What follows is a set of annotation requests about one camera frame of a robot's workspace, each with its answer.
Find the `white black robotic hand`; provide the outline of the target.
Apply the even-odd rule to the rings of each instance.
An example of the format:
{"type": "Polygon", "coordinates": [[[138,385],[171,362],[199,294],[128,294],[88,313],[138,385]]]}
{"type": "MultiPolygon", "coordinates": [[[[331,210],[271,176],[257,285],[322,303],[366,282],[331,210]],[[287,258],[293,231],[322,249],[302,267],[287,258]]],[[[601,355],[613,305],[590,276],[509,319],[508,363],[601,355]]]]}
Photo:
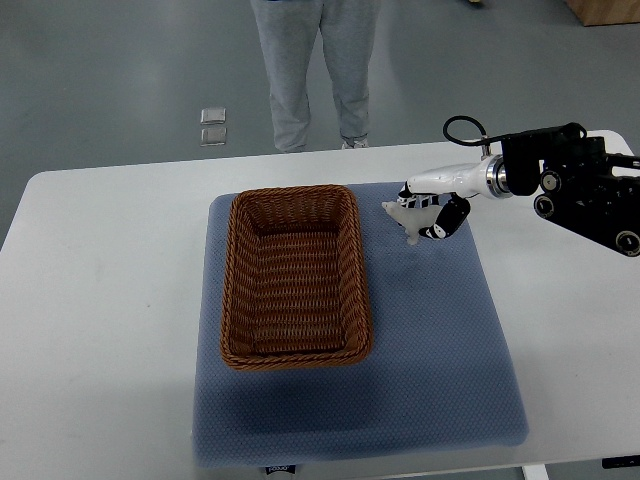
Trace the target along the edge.
{"type": "Polygon", "coordinates": [[[485,161],[427,170],[410,177],[398,193],[405,208],[441,207],[436,222],[420,231],[420,237],[441,240],[451,237],[470,213],[469,198],[491,196],[485,161]]]}

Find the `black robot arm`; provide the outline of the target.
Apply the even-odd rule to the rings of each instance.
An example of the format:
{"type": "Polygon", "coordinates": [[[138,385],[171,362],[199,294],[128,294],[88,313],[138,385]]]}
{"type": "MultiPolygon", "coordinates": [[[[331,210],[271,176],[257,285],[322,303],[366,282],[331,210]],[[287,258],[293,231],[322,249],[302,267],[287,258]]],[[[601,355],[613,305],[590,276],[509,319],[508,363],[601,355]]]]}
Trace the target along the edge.
{"type": "Polygon", "coordinates": [[[472,194],[535,195],[533,209],[542,219],[626,257],[639,255],[639,177],[614,173],[638,171],[637,156],[607,152],[603,137],[575,122],[490,137],[475,118],[456,115],[443,135],[486,155],[491,144],[501,146],[499,155],[483,158],[472,194]]]}

